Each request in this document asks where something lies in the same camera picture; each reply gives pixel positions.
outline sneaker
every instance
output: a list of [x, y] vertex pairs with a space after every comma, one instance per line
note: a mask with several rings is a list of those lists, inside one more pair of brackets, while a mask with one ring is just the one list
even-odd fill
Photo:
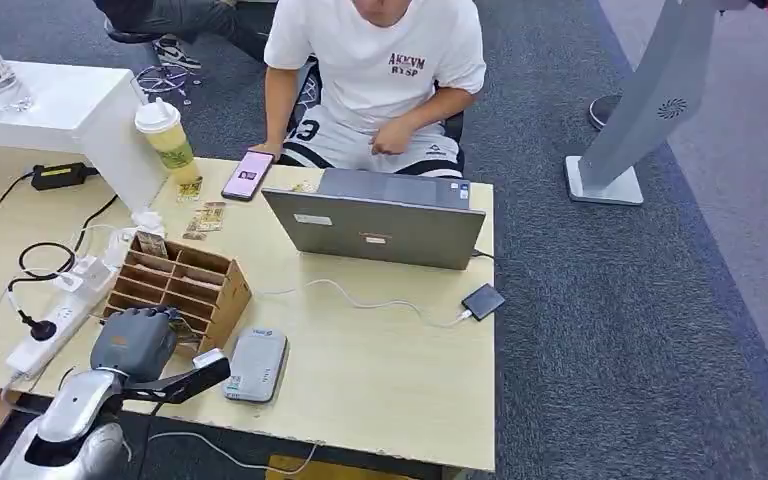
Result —
[[181, 41], [171, 35], [164, 35], [160, 40], [154, 41], [154, 51], [161, 63], [179, 65], [188, 70], [200, 70], [201, 62], [188, 57], [181, 48]]

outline black charger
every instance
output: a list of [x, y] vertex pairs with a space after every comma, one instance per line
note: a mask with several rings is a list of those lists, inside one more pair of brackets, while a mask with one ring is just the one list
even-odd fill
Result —
[[37, 190], [81, 185], [91, 175], [98, 175], [98, 170], [83, 163], [70, 163], [54, 167], [34, 168], [31, 185]]

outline power strip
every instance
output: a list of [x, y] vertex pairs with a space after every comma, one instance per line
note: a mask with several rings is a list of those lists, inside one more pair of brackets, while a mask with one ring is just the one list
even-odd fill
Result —
[[113, 286], [116, 271], [107, 271], [109, 274], [106, 278], [96, 280], [96, 288], [87, 286], [80, 292], [63, 292], [60, 294], [60, 301], [44, 318], [57, 325], [54, 336], [43, 342], [27, 336], [7, 357], [7, 365], [16, 374], [21, 374], [26, 379], [36, 377], [63, 345], [83, 326], [92, 309]]

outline laptop sticker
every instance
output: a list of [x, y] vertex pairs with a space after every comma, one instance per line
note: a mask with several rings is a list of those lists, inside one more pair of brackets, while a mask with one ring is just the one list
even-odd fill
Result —
[[301, 213], [293, 214], [296, 217], [296, 221], [299, 223], [312, 223], [314, 225], [326, 225], [332, 226], [331, 217], [320, 217], [318, 215], [302, 215]]

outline white t-shirt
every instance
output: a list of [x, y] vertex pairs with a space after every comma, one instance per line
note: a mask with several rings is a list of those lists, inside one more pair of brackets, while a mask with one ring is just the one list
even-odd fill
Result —
[[412, 0], [389, 28], [360, 16], [352, 0], [280, 0], [266, 63], [301, 68], [316, 55], [322, 105], [340, 123], [376, 131], [434, 94], [434, 81], [477, 93], [483, 46], [473, 0]]

